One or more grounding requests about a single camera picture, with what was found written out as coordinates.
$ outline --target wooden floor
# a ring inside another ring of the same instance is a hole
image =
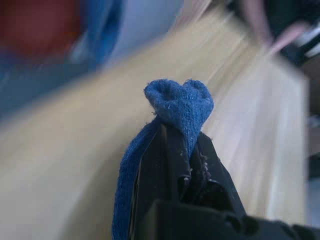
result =
[[[0,126],[0,239],[111,239],[120,160],[153,119],[155,79],[203,81],[203,131],[248,214],[305,222],[305,78],[219,10]]]

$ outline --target red object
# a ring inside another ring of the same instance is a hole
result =
[[[4,0],[0,43],[24,57],[63,55],[83,30],[76,0]]]

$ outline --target black object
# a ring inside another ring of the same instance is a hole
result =
[[[320,178],[320,153],[309,157],[309,180]]]
[[[227,9],[234,12],[235,16],[238,17],[241,22],[247,24],[241,9],[241,1],[242,0],[232,0],[227,5]],[[320,16],[320,4],[314,3],[314,8],[312,4],[308,4],[308,7],[305,7],[305,1],[306,0],[264,1],[265,14],[274,38],[278,38],[287,27],[299,20],[307,21],[311,25],[317,25]],[[307,57],[306,53],[313,49],[318,43],[320,43],[320,34],[302,46],[296,46],[294,43],[290,43],[285,46],[280,53],[293,65],[300,67],[309,59],[313,58]]]
[[[320,240],[320,230],[246,215],[212,141],[190,161],[182,134],[161,125],[134,183],[129,240]]]

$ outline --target blue fabric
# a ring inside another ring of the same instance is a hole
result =
[[[156,118],[147,124],[129,144],[119,170],[114,199],[112,239],[127,239],[133,185],[139,163],[161,123],[167,123],[183,134],[190,157],[201,127],[214,108],[207,87],[200,81],[188,80],[183,86],[172,80],[149,83],[144,94],[155,110]]]

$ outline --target blue rag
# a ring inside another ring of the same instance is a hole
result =
[[[114,199],[113,240],[127,238],[132,191],[140,160],[160,124],[170,124],[183,134],[190,157],[201,127],[214,108],[207,87],[200,81],[188,80],[181,86],[172,80],[155,80],[146,86],[144,94],[156,117],[132,140],[121,160]]]

